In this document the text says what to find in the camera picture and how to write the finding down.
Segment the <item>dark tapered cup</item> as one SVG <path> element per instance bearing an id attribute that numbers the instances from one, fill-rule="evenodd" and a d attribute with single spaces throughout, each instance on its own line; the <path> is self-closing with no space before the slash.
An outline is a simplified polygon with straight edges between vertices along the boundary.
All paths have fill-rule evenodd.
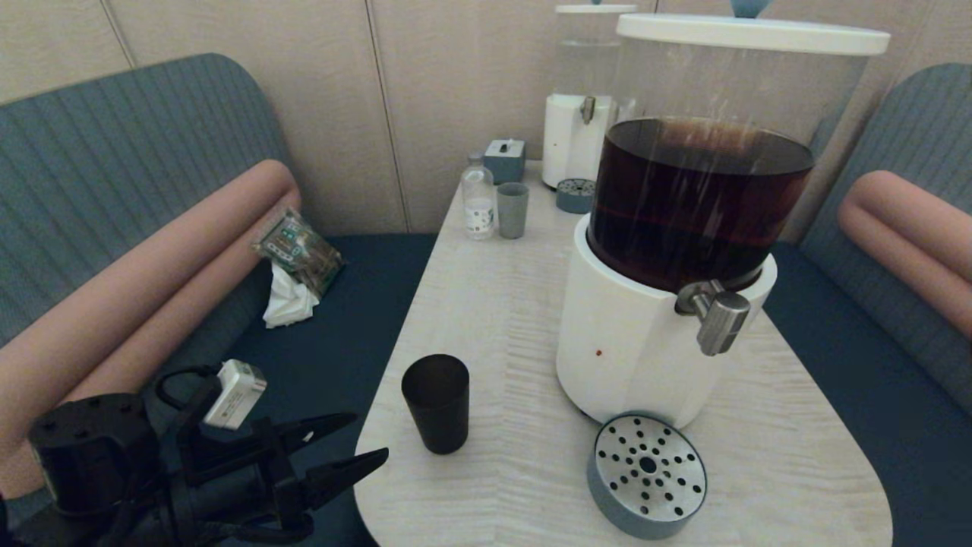
<path id="1" fill-rule="evenodd" d="M 471 395 L 464 362 L 448 354 L 425 356 L 407 368 L 400 384 L 424 447 L 438 456 L 461 449 L 469 435 Z"/>

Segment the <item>silver dispenser tap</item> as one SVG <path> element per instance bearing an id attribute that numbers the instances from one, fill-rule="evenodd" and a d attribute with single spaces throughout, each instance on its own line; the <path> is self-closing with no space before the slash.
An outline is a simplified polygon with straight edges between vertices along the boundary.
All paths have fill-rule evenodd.
<path id="1" fill-rule="evenodd" d="M 700 322 L 696 340 L 705 356 L 731 349 L 751 311 L 750 301 L 726 290 L 720 280 L 690 283 L 677 292 L 676 312 Z"/>

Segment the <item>grey tumbler cup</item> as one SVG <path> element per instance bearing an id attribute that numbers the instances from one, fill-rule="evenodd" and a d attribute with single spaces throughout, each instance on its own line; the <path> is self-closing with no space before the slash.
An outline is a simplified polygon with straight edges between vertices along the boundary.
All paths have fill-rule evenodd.
<path id="1" fill-rule="evenodd" d="M 507 182 L 497 187 L 497 218 L 500 236 L 520 239 L 525 233 L 530 189 L 521 182 Z"/>

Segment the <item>crumpled white tissue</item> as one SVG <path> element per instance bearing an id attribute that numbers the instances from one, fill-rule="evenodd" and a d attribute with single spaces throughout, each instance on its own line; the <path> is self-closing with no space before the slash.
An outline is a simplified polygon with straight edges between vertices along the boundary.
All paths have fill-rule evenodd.
<path id="1" fill-rule="evenodd" d="M 271 263 L 270 297 L 263 314 L 266 329 L 285 327 L 312 318 L 320 298 L 277 263 Z"/>

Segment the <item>printed snack packet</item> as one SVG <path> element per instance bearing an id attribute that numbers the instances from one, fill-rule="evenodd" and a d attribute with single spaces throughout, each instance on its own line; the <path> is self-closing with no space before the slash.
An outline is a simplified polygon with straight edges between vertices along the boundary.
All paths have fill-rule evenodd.
<path id="1" fill-rule="evenodd" d="M 252 240 L 251 249 L 319 299 L 345 266 L 342 253 L 292 207 L 274 212 Z"/>

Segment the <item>long pink bolster cushion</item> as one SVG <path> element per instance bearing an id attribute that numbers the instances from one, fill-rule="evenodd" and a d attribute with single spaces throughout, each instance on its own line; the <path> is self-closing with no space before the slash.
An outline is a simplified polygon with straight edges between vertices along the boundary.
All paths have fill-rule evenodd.
<path id="1" fill-rule="evenodd" d="M 63 403 L 135 394 L 253 269 L 251 242 L 301 206 L 291 170 L 263 160 L 159 229 L 0 347 L 0 495 L 44 485 L 27 440 Z"/>

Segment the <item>clear bottle white label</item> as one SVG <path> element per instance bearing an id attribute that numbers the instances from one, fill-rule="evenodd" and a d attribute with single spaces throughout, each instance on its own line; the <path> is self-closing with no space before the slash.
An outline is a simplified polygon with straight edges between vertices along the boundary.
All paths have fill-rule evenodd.
<path id="1" fill-rule="evenodd" d="M 489 239 L 495 229 L 495 180 L 484 165 L 483 153 L 468 155 L 468 166 L 459 178 L 464 204 L 464 231 L 472 240 Z"/>

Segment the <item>large round perforated drip tray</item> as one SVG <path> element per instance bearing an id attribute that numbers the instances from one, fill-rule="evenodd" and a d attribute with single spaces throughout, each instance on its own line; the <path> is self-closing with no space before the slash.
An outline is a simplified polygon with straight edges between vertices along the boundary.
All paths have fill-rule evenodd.
<path id="1" fill-rule="evenodd" d="M 708 473 L 687 437 L 646 413 L 601 425 L 586 465 L 595 505 L 628 536 L 676 536 L 705 504 Z"/>

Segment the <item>large tea dispenser white base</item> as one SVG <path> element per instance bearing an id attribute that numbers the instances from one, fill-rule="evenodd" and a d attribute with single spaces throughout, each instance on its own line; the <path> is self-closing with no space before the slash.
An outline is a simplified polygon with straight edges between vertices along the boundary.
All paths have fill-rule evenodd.
<path id="1" fill-rule="evenodd" d="M 869 58 L 629 41 L 592 210 L 573 233 L 556 357 L 597 422 L 643 411 L 691 423 L 734 357 L 705 356 L 677 292 L 720 280 L 750 301 Z"/>

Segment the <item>blue-grey square box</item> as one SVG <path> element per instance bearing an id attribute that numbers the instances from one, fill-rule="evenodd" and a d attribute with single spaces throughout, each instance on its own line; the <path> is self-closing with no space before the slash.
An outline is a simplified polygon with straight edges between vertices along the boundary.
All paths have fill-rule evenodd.
<path id="1" fill-rule="evenodd" d="M 494 184 L 521 182 L 525 171 L 525 140 L 495 139 L 484 152 L 483 162 Z"/>

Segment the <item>small round perforated drip tray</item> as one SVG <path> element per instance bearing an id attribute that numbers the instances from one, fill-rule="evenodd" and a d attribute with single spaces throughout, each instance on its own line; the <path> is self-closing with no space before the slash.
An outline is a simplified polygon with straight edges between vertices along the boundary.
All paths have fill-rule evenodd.
<path id="1" fill-rule="evenodd" d="M 587 214 L 593 208 L 596 181 L 587 178 L 566 178 L 556 187 L 556 208 L 572 213 Z"/>

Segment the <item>teal bench with snack packet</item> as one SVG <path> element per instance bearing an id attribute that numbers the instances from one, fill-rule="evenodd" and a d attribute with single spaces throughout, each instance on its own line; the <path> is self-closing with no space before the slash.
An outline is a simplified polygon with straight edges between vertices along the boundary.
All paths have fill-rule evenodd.
<path id="1" fill-rule="evenodd" d="M 249 73 L 219 53 L 73 84 L 0 106 L 0 347 L 73 291 L 263 160 L 305 181 Z M 209 312 L 136 395 L 178 466 L 176 409 L 155 384 L 188 400 L 192 367 L 238 358 L 270 377 L 254 410 L 277 420 L 357 413 L 357 422 L 296 454 L 300 470 L 353 456 L 433 235 L 340 236 L 348 264 L 312 318 L 268 330 L 270 269 L 257 266 Z M 51 502 L 42 485 L 4 498 L 8 526 Z"/>

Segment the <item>large white dispenser lid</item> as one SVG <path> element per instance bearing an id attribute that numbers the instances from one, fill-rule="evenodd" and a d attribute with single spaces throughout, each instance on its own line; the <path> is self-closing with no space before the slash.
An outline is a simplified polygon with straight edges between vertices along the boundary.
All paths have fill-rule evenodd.
<path id="1" fill-rule="evenodd" d="M 625 14 L 617 34 L 660 43 L 858 58 L 881 55 L 890 42 L 888 32 L 875 29 L 701 14 Z"/>

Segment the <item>short pink bolster cushion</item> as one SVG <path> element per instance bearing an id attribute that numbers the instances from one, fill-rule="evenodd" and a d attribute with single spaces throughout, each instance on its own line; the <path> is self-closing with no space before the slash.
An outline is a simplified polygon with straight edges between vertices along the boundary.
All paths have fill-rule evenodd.
<path id="1" fill-rule="evenodd" d="M 851 184 L 838 207 L 859 249 L 972 340 L 972 214 L 890 171 Z"/>

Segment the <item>teal bench empty seat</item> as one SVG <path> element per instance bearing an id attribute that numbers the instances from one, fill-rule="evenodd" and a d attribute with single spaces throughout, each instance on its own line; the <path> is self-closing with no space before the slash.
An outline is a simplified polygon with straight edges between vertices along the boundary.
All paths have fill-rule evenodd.
<path id="1" fill-rule="evenodd" d="M 972 340 L 841 231 L 839 204 L 871 171 L 972 214 L 972 65 L 927 67 L 890 91 L 802 242 L 774 247 L 767 302 L 876 471 L 893 547 L 972 547 Z"/>

